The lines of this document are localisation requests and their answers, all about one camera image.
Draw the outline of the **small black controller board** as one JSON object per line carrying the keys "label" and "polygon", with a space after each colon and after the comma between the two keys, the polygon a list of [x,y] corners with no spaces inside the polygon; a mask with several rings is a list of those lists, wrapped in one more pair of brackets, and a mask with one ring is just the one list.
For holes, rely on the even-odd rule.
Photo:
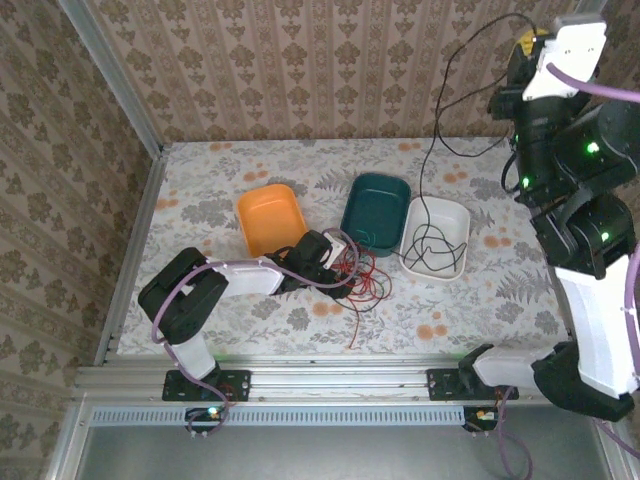
{"label": "small black controller board", "polygon": [[186,430],[192,438],[207,438],[226,421],[227,411],[223,406],[192,408],[185,412]]}
{"label": "small black controller board", "polygon": [[498,424],[498,410],[496,407],[463,408],[464,423],[462,427],[472,434],[494,431]]}

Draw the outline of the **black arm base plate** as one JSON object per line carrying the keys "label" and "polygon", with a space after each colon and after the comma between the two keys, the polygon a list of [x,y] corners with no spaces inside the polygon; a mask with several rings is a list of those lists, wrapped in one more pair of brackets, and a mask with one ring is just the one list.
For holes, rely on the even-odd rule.
{"label": "black arm base plate", "polygon": [[501,399],[508,387],[488,386],[477,374],[456,368],[426,371],[429,398],[433,401],[481,401]]}
{"label": "black arm base plate", "polygon": [[[246,402],[251,389],[249,370],[221,370],[218,376],[209,375],[203,382],[211,384],[224,394],[230,402]],[[187,380],[179,370],[166,373],[162,391],[162,400],[169,402],[220,401],[209,389],[195,385]]]}

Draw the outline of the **white plastic tray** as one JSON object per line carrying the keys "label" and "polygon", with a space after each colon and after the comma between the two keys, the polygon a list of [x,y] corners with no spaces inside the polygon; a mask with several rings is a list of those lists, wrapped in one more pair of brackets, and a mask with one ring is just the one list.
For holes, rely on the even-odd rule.
{"label": "white plastic tray", "polygon": [[464,273],[470,234],[470,212],[437,197],[412,200],[398,247],[402,272],[411,280],[446,284]]}

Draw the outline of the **aluminium front frame rail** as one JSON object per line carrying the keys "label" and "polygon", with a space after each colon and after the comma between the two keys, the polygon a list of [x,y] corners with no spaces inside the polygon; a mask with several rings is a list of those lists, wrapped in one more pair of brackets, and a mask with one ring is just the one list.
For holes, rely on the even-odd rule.
{"label": "aluminium front frame rail", "polygon": [[[249,401],[291,404],[425,404],[427,372],[455,368],[450,356],[230,356],[223,370],[251,373]],[[78,370],[75,386],[95,400],[158,403],[171,362],[158,356],[116,356]]]}

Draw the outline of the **floral patterned table cover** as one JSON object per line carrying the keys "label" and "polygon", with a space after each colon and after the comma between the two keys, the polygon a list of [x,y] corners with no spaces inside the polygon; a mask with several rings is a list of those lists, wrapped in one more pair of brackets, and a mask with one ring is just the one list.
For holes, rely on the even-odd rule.
{"label": "floral patterned table cover", "polygon": [[464,273],[432,285],[408,278],[396,256],[378,261],[384,300],[336,303],[313,290],[220,302],[204,337],[217,355],[463,354],[483,343],[551,346],[566,338],[528,211],[501,188],[510,149],[486,138],[181,143],[170,147],[135,281],[145,286],[182,249],[243,259],[239,197],[284,184],[308,227],[340,224],[353,180],[405,180],[413,195],[470,212]]}

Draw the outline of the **teal plastic tray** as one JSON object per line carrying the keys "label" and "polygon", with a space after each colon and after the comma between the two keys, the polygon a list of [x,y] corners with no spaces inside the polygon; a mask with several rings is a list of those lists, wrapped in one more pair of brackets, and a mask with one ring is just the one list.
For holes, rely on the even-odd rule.
{"label": "teal plastic tray", "polygon": [[340,229],[377,257],[388,257],[402,239],[410,201],[405,180],[363,173],[352,183]]}

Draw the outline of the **orange plastic tray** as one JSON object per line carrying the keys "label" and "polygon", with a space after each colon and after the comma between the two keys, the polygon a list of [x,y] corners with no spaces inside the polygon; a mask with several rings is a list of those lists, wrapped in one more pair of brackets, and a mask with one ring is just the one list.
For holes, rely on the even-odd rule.
{"label": "orange plastic tray", "polygon": [[272,184],[244,193],[237,213],[251,257],[295,246],[308,227],[294,191],[284,184]]}

